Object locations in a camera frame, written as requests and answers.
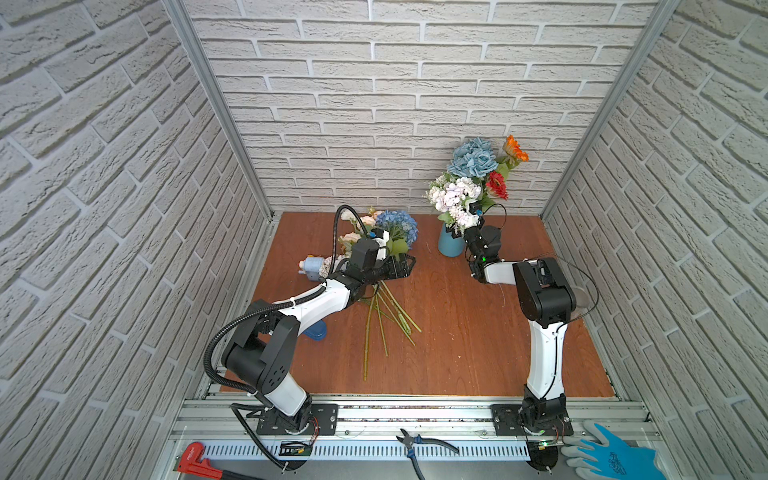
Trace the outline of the dark blue hydrangea flower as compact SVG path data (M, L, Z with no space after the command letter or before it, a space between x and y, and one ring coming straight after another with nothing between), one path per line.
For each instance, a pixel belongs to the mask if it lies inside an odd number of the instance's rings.
M391 254L407 253L418 239L418 224L406 211L382 211L377 214L375 225L389 233L387 249Z

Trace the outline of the teal ceramic vase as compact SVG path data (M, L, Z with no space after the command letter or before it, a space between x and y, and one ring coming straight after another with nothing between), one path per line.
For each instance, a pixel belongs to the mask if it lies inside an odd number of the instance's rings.
M455 258L460 256L464 249L465 241L461 231L453 225L444 223L438 239L439 252L448 258Z

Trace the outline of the pink white mixed bouquet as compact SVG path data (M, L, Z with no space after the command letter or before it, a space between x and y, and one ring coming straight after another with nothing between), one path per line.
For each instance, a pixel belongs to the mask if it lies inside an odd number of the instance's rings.
M480 223L478 207L473 204L484 196L480 183L471 177L443 173L429 183L426 198L438 212L438 219L455 234L463 234Z

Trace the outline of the red carnation flower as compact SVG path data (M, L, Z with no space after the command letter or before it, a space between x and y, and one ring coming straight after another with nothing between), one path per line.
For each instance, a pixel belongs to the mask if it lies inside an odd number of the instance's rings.
M480 200L481 209L487 211L495 203L508 200L505 177L497 172L490 172L483 181L483 197Z

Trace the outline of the light blue rose bouquet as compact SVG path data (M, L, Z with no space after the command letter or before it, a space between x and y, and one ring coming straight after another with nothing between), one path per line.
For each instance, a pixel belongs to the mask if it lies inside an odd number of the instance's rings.
M457 177L485 177L495 171L499 163L489 140L474 138L457 147L447 172Z

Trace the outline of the orange gerbera flower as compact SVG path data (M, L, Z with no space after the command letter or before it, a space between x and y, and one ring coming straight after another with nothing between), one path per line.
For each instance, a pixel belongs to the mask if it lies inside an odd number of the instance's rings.
M501 174L504 179L507 179L514 169L522 163L529 161L529 155L521 148L515 137L509 135L502 145L501 152L496 156L495 161L497 162L496 171Z

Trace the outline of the peach rose stem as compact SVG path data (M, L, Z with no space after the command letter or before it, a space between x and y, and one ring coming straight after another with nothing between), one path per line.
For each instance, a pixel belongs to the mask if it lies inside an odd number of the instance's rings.
M352 231L338 238L345 254L350 254L353 245L361 238L368 236L367 233L376 226L376 221L381 214L383 214L382 210L370 209L367 215L360 216L362 222L347 221L350 223Z

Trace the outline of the clear glass vase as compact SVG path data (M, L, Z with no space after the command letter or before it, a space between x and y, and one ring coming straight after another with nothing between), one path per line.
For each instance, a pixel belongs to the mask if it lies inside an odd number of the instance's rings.
M594 304L590 292L584 287L572 285L571 291L574 294L576 306L572 311L573 316L585 314Z

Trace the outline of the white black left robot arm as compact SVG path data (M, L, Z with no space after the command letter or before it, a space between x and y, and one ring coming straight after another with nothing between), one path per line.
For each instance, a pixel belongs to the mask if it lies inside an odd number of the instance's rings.
M259 301L223 327L208 350L213 351L228 335L221 362L237 378L221 377L211 370L211 379L276 409L291 430L303 429L309 422L312 400L290 373L299 336L357 302L368 286L408 277L415 264L413 256L389 253L378 239L359 240L351 257L339 268L331 268L318 286L280 303Z

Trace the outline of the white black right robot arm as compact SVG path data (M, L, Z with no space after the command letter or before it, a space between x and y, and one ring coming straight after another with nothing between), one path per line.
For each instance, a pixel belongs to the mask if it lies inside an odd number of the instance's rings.
M530 327L530 368L518 418L526 432L549 430L570 435L563 385L563 346L577 307L576 294L557 260L541 257L506 261L499 257L501 229L470 227L463 239L470 254L471 276L481 283L516 287L520 309Z

